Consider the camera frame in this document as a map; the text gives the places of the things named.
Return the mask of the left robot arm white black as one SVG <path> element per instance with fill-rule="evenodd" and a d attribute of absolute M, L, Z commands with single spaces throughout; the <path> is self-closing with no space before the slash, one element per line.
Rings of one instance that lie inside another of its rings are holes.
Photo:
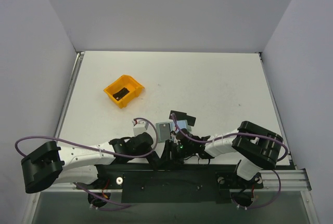
<path fill-rule="evenodd" d="M 134 137 L 122 137 L 95 146 L 65 142 L 46 137 L 46 143 L 24 155 L 21 160 L 25 192 L 38 193 L 57 183 L 79 182 L 100 189 L 107 175 L 102 165 L 124 164 L 144 158 L 152 169 L 159 166 L 157 145 L 152 136 L 143 132 Z"/>

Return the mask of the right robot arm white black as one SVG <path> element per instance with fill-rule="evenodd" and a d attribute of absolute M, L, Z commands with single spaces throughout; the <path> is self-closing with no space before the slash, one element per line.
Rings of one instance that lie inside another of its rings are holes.
<path fill-rule="evenodd" d="M 274 170 L 277 162 L 288 155 L 283 138 L 250 121 L 226 134 L 198 137 L 178 122 L 156 124 L 159 139 L 164 143 L 163 154 L 170 154 L 171 160 L 183 164 L 186 159 L 198 157 L 202 160 L 239 153 L 243 156 L 232 175 L 238 187 L 246 186 L 261 170 Z"/>

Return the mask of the yellow plastic bin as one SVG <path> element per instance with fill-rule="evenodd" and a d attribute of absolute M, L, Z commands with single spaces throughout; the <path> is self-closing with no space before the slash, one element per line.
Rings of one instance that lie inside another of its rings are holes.
<path fill-rule="evenodd" d="M 122 75 L 107 86 L 104 92 L 117 107 L 122 109 L 138 97 L 144 89 L 144 86 L 132 76 Z"/>

